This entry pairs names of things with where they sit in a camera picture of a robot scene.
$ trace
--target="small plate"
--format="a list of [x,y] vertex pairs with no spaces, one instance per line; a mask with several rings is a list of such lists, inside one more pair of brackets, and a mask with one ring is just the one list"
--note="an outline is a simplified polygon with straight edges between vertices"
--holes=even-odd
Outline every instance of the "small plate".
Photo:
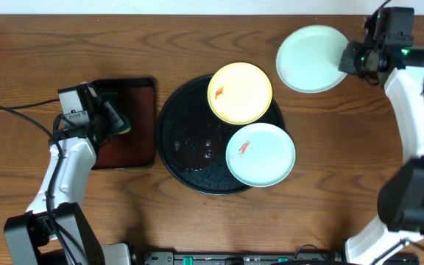
[[332,27],[303,27],[288,36],[279,48],[279,77],[299,92],[326,91],[346,77],[346,73],[338,70],[346,45],[347,38]]
[[295,147],[281,128],[256,123],[232,136],[225,157],[237,180],[249,186],[266,187],[287,177],[294,166]]
[[212,77],[207,100],[222,121],[249,124],[265,114],[271,104],[271,82],[260,68],[252,64],[231,63]]

